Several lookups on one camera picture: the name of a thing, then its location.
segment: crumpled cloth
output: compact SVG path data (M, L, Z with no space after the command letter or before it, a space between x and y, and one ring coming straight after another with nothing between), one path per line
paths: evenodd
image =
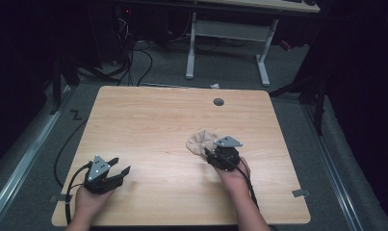
M215 148L217 148L214 141L218 141L222 138L223 136L203 130L187 140L187 148L195 155L206 156L205 147L209 151L213 152Z

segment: table top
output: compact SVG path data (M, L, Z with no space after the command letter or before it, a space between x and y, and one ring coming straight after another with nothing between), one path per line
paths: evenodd
M215 98L224 101L214 104ZM186 147L206 130L229 135L251 169L251 181L267 223L306 223L305 199L272 102L262 90L103 87L91 111L63 193L74 172L95 155L119 157L109 176L131 166L95 225L235 224L235 212L219 176ZM82 183L86 171L74 184ZM74 203L71 203L73 215ZM58 202L52 222L66 225Z
M320 11L320 8L317 5L309 6L304 2L295 3L295 2L289 2L284 0L197 0L197 1L225 4L225 5L236 5L236 6L243 6L243 7L300 12L300 13L318 13Z

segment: round hole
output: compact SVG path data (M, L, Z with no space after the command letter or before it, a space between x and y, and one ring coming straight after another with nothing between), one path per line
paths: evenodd
M216 98L216 99L214 99L214 104L216 106L222 106L224 104L224 101L221 98Z

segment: hand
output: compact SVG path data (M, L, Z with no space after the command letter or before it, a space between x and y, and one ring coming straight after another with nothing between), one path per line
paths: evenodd
M250 177L250 168L247 165L245 158L241 157L238 168L247 176ZM215 171L220 176L224 187L229 193L244 193L248 194L247 181L244 176L237 170L226 171L215 167Z
M93 194L81 186L76 193L75 213L70 225L90 226L114 192L115 190L104 194Z

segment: desk leg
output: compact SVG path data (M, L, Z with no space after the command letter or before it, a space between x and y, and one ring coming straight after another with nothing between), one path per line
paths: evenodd
M274 36L277 23L278 23L278 19L275 19L272 22L272 25L269 29L269 32L266 38L265 46L263 47L263 52L261 55L256 56L257 66L259 67L260 78L262 79L262 85L265 87L268 87L270 85L268 72L266 71L266 66L265 66L265 59L266 59L266 55L268 54L269 47L272 43L272 37Z
M193 13L193 23L191 28L191 46L190 53L188 54L187 63L187 79L193 79L194 77L194 39L196 36L196 13Z

